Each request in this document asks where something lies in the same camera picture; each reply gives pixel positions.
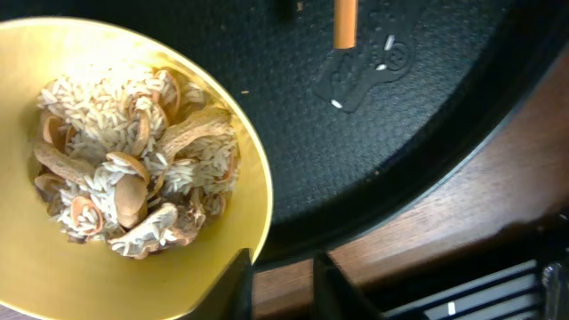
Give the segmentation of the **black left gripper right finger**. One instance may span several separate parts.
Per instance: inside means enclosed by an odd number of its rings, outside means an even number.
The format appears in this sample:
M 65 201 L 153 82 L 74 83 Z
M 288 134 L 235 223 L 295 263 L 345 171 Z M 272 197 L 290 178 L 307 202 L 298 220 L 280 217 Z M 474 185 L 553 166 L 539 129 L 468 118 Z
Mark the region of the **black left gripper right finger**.
M 317 320 L 381 320 L 381 312 L 325 252 L 313 259 L 313 311 Z

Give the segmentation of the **yellow bowl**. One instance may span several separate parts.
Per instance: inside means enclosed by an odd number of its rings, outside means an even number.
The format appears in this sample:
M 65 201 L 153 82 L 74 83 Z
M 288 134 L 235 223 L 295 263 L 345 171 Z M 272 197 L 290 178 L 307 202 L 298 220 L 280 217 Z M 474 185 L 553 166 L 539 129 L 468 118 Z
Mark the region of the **yellow bowl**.
M 193 244 L 144 260 L 103 243 L 72 244 L 35 191 L 32 155 L 41 88 L 89 66 L 142 62 L 196 80 L 233 113 L 242 166 L 227 212 Z M 273 207 L 268 159 L 244 111 L 206 71 L 141 34 L 70 18 L 1 25 L 1 302 L 52 319 L 175 319 L 191 313 L 242 249 L 256 259 Z

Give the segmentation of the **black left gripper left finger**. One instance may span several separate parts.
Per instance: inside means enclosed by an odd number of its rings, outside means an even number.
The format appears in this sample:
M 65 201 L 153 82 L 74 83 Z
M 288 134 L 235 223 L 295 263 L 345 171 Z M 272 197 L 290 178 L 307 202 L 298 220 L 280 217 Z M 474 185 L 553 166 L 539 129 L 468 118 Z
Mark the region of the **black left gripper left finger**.
M 205 298 L 182 320 L 252 320 L 253 268 L 242 249 Z

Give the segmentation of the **rice and peanut shell scraps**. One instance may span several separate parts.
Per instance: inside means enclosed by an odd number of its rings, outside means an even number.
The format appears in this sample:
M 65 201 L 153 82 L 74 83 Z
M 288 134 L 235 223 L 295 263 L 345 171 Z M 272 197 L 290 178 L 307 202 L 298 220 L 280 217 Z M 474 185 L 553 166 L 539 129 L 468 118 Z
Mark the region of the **rice and peanut shell scraps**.
M 240 165 L 230 112 L 169 68 L 61 76 L 38 95 L 34 180 L 72 243 L 129 259 L 191 244 L 227 208 Z

